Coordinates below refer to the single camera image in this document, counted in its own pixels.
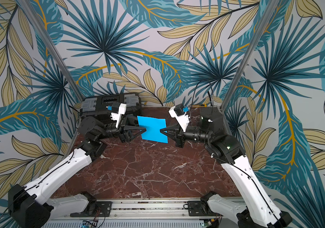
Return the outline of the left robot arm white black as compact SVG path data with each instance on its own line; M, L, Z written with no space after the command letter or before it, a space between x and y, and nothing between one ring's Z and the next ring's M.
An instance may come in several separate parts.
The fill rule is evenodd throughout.
M87 192L51 199L54 192L84 167L98 159L107 147L106 138L126 143L146 132L137 117L128 115L117 123L104 124L93 116L82 120L78 132L84 141L64 160L24 186L16 184L8 191L8 213L22 228L40 228L49 220L64 215L93 216L101 212L96 198Z

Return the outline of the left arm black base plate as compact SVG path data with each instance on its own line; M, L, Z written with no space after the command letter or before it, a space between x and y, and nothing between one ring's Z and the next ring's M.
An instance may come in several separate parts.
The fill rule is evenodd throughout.
M85 210L79 213L79 217L109 217L112 209L111 201L94 201L90 202Z

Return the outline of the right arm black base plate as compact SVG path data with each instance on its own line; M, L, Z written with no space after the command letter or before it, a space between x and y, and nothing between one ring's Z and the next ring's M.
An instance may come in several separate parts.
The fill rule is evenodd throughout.
M217 213L211 211L206 203L200 200L187 201L183 207L184 209L188 210L190 217L218 216Z

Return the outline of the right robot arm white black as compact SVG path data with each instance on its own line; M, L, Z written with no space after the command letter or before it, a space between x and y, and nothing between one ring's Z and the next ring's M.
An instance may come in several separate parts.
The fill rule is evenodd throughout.
M247 154L239 140L228 133L225 116L216 107L202 108L198 126L191 125L189 109L182 104L169 110L177 124L160 132L179 148L186 141L204 144L211 158L218 162L233 180L245 206L231 202L215 192L200 199L201 211L221 215L240 228L286 228L293 221L288 212L281 211L266 193L256 177Z

